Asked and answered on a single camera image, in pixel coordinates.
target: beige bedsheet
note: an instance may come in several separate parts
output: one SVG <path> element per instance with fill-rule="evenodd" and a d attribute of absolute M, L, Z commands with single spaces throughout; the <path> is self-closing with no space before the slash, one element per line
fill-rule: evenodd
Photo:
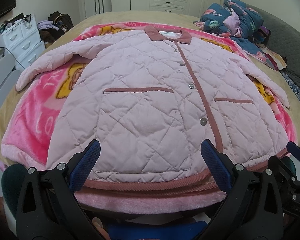
<path fill-rule="evenodd" d="M 68 33 L 63 35 L 56 42 L 54 42 L 43 53 L 46 53 L 49 50 L 55 49 L 63 44 L 70 42 L 75 37 L 80 35 L 86 28 L 96 24 L 139 21 L 175 25 L 189 29 L 198 29 L 198 27 L 192 23 L 196 20 L 199 19 L 192 16 L 173 14 L 167 12 L 128 11 L 104 13 L 92 16 L 82 21 L 74 28 L 72 28 Z M 285 79 L 281 76 L 279 72 L 268 68 L 267 66 L 258 62 L 255 59 L 252 60 L 258 68 L 264 71 L 271 78 L 271 80 L 277 83 L 287 93 L 288 100 L 290 102 L 290 109 L 287 109 L 287 111 L 297 128 L 298 144 L 300 145 L 300 102 L 298 101 L 297 97 L 294 95 L 294 93 L 286 83 Z M 16 105 L 19 102 L 22 95 L 24 94 L 25 90 L 26 88 L 21 92 L 16 92 L 15 89 L 12 89 L 0 109 L 0 161 L 5 163 L 6 165 L 11 165 L 13 164 L 13 162 L 9 159 L 4 158 L 1 155 L 1 140 L 12 117 L 13 111 L 16 108 Z"/>

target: jacket collar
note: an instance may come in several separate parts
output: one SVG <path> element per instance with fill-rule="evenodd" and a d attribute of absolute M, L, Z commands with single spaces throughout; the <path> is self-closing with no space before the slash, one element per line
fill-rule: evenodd
<path fill-rule="evenodd" d="M 165 32 L 173 32 L 173 33 L 181 33 L 181 37 L 177 39 L 170 39 L 168 37 L 165 37 L 159 33 L 159 31 L 165 31 Z M 178 41 L 180 43 L 190 44 L 191 42 L 191 34 L 185 30 L 182 29 L 164 29 L 164 28 L 155 28 L 152 25 L 148 25 L 145 27 L 145 33 L 149 36 L 151 41 Z"/>

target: lavender clothing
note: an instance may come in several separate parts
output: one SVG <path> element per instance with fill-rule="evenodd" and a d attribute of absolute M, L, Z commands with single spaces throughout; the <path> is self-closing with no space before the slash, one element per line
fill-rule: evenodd
<path fill-rule="evenodd" d="M 39 30 L 44 30 L 44 29 L 55 29 L 56 31 L 59 30 L 58 27 L 55 27 L 53 25 L 53 21 L 41 21 L 37 23 L 37 28 Z"/>

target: jacket pocket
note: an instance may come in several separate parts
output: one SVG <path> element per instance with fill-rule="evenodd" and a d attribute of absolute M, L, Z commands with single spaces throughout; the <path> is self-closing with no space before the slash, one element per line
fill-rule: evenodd
<path fill-rule="evenodd" d="M 214 101 L 224 121 L 224 125 L 218 125 L 223 147 L 231 160 L 245 164 L 262 157 L 273 142 L 254 102 L 232 98 L 215 98 Z"/>
<path fill-rule="evenodd" d="M 190 168 L 184 126 L 172 89 L 105 89 L 96 137 L 102 159 L 95 172 L 140 174 Z"/>

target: jacket sleeve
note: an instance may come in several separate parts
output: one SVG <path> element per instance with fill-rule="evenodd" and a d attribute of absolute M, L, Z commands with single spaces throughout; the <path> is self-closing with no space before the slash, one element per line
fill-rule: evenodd
<path fill-rule="evenodd" d="M 94 59 L 103 49 L 123 40 L 129 32 L 95 36 L 82 41 L 72 41 L 53 49 L 39 57 L 31 66 L 24 70 L 16 84 L 16 90 L 21 91 L 36 75 L 55 70 L 68 62 L 74 54 Z"/>
<path fill-rule="evenodd" d="M 276 83 L 274 83 L 263 71 L 261 71 L 256 65 L 249 62 L 248 60 L 241 58 L 239 55 L 232 54 L 230 59 L 235 62 L 238 67 L 242 69 L 242 71 L 246 75 L 250 75 L 257 79 L 261 84 L 268 87 L 274 95 L 280 100 L 280 102 L 286 107 L 290 108 L 290 104 L 288 101 L 288 97 L 286 92 Z"/>

